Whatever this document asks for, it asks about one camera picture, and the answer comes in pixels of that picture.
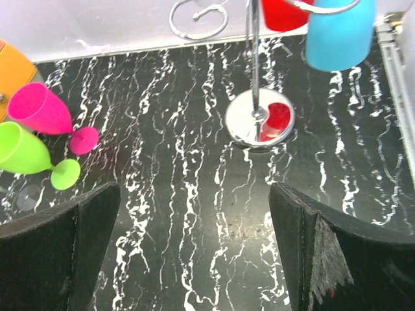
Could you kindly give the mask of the blue wine glass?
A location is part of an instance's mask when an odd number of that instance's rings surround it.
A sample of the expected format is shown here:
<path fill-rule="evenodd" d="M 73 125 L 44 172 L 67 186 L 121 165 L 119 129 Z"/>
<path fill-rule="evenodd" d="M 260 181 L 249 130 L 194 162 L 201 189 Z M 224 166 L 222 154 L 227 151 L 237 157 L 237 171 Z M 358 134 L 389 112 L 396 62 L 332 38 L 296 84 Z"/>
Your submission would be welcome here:
<path fill-rule="evenodd" d="M 376 2 L 362 0 L 349 11 L 309 16 L 305 58 L 320 71 L 343 71 L 360 64 L 372 44 Z"/>

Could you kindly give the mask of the green wine glass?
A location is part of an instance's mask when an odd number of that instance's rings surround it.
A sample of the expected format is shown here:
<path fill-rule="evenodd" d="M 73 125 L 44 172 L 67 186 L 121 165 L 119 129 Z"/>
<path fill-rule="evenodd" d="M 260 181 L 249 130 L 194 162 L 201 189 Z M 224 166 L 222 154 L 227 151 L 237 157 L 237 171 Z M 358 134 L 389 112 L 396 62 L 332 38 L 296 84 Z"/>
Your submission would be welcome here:
<path fill-rule="evenodd" d="M 56 190 L 71 188 L 80 177 L 81 167 L 75 159 L 52 164 L 46 145 L 18 123 L 1 123 L 1 169 L 16 174 L 51 171 L 51 184 Z"/>

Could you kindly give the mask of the pink wine glass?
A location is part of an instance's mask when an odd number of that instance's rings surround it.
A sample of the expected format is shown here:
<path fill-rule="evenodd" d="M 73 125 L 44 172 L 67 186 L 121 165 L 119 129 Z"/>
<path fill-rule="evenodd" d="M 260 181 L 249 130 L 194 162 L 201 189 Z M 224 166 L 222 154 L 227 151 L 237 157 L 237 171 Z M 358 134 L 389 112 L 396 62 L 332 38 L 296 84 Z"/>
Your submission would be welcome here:
<path fill-rule="evenodd" d="M 91 126 L 74 129 L 66 103 L 41 82 L 20 88 L 10 99 L 7 113 L 11 119 L 37 132 L 70 135 L 69 148 L 76 155 L 84 155 L 98 145 L 98 130 Z"/>

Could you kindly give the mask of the clear champagne flute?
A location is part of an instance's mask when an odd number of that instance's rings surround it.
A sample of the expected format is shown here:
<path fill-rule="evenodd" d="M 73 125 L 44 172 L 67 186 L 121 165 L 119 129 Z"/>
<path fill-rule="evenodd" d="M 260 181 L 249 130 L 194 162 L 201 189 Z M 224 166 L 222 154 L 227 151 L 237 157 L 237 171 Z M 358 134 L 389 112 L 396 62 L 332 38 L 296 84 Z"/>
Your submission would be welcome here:
<path fill-rule="evenodd" d="M 33 210 L 40 199 L 41 189 L 36 185 L 29 185 L 18 192 L 17 206 L 21 211 Z"/>

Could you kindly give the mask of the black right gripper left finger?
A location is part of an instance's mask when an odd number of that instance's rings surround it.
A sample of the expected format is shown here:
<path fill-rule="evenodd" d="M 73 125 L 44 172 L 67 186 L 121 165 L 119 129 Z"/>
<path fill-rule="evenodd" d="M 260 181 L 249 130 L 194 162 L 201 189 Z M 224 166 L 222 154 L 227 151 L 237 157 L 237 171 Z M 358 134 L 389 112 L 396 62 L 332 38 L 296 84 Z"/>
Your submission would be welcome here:
<path fill-rule="evenodd" d="M 121 202 L 106 183 L 1 226 L 2 310 L 87 310 Z"/>

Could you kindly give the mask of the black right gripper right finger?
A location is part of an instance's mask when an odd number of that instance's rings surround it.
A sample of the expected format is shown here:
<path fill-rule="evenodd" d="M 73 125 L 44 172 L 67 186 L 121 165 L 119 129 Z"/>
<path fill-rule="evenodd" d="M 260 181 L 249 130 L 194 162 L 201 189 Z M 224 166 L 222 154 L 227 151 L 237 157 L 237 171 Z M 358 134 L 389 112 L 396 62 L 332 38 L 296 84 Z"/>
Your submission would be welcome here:
<path fill-rule="evenodd" d="M 372 225 L 286 183 L 268 195 L 293 310 L 413 310 L 414 237 Z"/>

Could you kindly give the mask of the red wine glass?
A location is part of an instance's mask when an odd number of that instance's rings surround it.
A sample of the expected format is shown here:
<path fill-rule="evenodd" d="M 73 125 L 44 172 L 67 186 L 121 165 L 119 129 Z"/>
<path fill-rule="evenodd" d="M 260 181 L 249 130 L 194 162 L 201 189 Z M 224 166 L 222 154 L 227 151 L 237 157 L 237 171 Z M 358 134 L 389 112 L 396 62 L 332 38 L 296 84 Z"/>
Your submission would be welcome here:
<path fill-rule="evenodd" d="M 304 26 L 309 13 L 281 0 L 262 0 L 265 25 L 276 32 L 287 32 Z"/>

